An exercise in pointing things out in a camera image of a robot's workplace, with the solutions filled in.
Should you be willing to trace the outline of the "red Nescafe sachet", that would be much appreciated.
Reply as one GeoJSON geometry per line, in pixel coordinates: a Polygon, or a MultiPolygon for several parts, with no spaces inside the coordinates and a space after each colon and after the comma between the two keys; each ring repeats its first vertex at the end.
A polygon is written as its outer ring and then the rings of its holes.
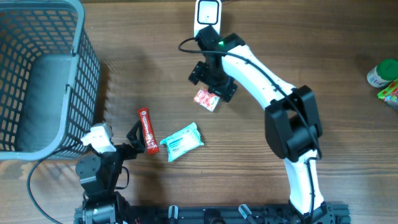
{"type": "Polygon", "coordinates": [[[140,108],[138,109],[137,113],[140,116],[140,120],[142,123],[144,139],[147,146],[147,153],[150,155],[159,153],[159,147],[155,139],[152,124],[150,122],[148,108],[140,108]]]}

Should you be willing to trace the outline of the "red white small carton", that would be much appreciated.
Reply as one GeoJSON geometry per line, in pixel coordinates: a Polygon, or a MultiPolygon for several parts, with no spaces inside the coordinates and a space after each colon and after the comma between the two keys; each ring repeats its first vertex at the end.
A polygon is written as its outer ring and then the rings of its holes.
{"type": "Polygon", "coordinates": [[[208,111],[214,112],[220,101],[220,97],[214,93],[210,93],[206,88],[200,88],[193,101],[206,108],[208,111]]]}

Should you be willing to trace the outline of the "mint wet wipes pack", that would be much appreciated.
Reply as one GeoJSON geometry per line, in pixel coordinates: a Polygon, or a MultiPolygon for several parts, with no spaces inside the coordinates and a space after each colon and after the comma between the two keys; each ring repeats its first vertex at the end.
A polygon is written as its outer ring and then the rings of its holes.
{"type": "Polygon", "coordinates": [[[204,145],[196,123],[191,123],[171,136],[164,138],[160,144],[166,145],[168,162],[173,162],[186,152],[204,145]]]}

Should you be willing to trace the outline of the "green lid jar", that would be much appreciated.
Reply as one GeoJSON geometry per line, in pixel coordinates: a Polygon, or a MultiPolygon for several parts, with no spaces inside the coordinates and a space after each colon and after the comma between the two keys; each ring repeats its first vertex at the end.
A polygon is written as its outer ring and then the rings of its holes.
{"type": "Polygon", "coordinates": [[[382,88],[397,78],[397,61],[385,59],[367,74],[368,83],[376,88],[382,88]]]}

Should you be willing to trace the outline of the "Haribo gummy bag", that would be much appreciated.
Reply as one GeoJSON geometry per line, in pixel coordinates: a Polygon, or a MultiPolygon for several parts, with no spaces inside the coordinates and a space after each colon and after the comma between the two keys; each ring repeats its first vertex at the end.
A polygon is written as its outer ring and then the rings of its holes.
{"type": "Polygon", "coordinates": [[[397,79],[393,80],[385,89],[380,91],[377,97],[397,110],[397,79]]]}

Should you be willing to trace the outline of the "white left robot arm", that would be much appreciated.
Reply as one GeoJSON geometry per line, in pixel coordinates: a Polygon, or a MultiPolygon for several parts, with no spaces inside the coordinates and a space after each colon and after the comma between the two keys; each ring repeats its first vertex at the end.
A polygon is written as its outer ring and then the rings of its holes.
{"type": "Polygon", "coordinates": [[[81,137],[84,146],[94,153],[82,157],[75,172],[84,189],[82,206],[75,210],[74,223],[129,223],[130,204],[119,193],[126,188],[118,187],[117,181],[124,161],[135,159],[145,152],[145,139],[142,122],[137,123],[126,135],[129,144],[115,145],[111,138],[113,132],[108,123],[98,123],[81,137]]]}

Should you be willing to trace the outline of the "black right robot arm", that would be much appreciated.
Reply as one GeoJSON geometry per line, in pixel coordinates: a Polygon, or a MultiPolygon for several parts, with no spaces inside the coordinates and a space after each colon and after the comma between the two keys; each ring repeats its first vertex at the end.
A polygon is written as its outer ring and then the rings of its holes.
{"type": "Polygon", "coordinates": [[[192,39],[205,61],[197,63],[189,80],[204,83],[224,101],[232,98],[238,85],[255,98],[264,110],[266,141],[286,167],[289,202],[301,222],[317,222],[325,201],[316,170],[322,158],[318,143],[322,126],[313,91],[306,85],[296,88],[276,76],[237,34],[222,37],[207,25],[192,39]]]}

